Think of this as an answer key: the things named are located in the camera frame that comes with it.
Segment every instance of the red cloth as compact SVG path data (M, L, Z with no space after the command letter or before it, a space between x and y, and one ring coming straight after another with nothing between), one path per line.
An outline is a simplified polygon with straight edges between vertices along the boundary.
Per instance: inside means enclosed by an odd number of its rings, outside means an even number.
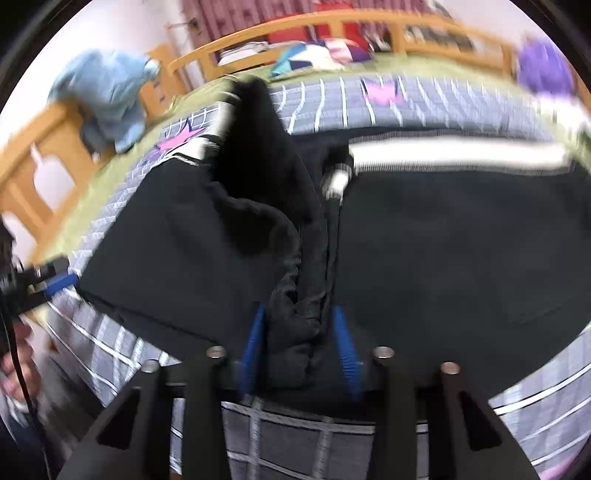
M293 15L281 15L279 17L275 17L273 20L277 20L279 18L285 17L292 17ZM279 30L277 32L269 33L267 35L267 41L269 43L281 43L284 41L310 41L310 34L308 33L308 29L306 27L294 27L288 28L287 30Z
M350 2L329 2L325 4L314 4L314 10L317 12L325 12L328 10L349 10L352 8L353 3ZM365 50L369 48L369 44L361 34L359 24L345 23L343 24L343 29L345 31L345 38L348 40L353 40L357 43L357 45L364 48ZM316 38L318 38L318 40L332 37L328 25L316 25L314 30L316 31Z

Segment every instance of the pink star pattern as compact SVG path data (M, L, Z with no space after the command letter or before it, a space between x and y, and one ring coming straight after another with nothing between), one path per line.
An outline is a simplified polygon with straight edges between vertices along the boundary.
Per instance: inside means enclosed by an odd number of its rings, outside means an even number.
M384 82L384 85L380 85L376 82L363 79L363 86L365 90L365 96L370 102L375 102L380 105L390 105L400 99L396 95L396 83L395 82Z
M166 140L158 142L156 147L158 147L159 150L169 150L171 148L178 147L179 145L184 144L189 138L199 135L204 130L205 128L191 130L189 120L187 120L178 134L176 134L174 137L170 137Z

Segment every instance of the black metal frame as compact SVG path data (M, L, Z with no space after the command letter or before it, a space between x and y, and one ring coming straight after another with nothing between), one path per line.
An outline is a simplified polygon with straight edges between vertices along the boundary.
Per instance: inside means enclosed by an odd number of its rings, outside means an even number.
M234 394L223 380L232 376L233 364L220 346L169 367L147 361L99 416L58 480L168 479L175 398L185 398L183 478L230 480L220 401L225 393ZM375 366L384 376L385 408L376 425L368 479L415 480L414 384L393 354L376 356ZM537 480L519 444L472 389L464 370L448 362L439 379L427 402L431 478Z

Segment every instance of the blue clip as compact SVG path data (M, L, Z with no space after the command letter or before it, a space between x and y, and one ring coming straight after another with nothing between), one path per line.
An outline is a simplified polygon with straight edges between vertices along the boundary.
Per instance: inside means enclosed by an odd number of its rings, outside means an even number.
M47 288L43 290L42 293L48 298L53 297L60 290L63 290L66 287L71 287L72 285L76 285L78 280L78 275L75 273L62 275L55 278L51 283L48 283Z

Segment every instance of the gray checkered blanket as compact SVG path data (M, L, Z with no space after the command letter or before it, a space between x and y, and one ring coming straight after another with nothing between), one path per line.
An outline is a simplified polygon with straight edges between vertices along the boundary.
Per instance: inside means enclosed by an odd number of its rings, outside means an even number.
M397 84L400 101L383 104L364 94L363 82ZM493 131L532 141L553 136L529 107L526 97L451 78L347 76L294 82L271 89L275 109L286 130L305 134L330 129L399 126ZM183 128L207 134L219 104L171 122L160 140ZM79 273L109 226L165 151L156 146L131 168L124 182L72 252ZM136 337L111 318L81 301L73 290L55 296L48 329L61 355L103 405L108 405L146 359L175 363L166 352ZM591 329L583 331L562 353L514 387L490 400L539 472L551 475L570 463L591 433ZM289 411L252 398L223 403L228 456L234 480L365 478L374 427ZM174 406L171 467L181 471L183 401ZM428 425L417 426L418 475L428 477Z

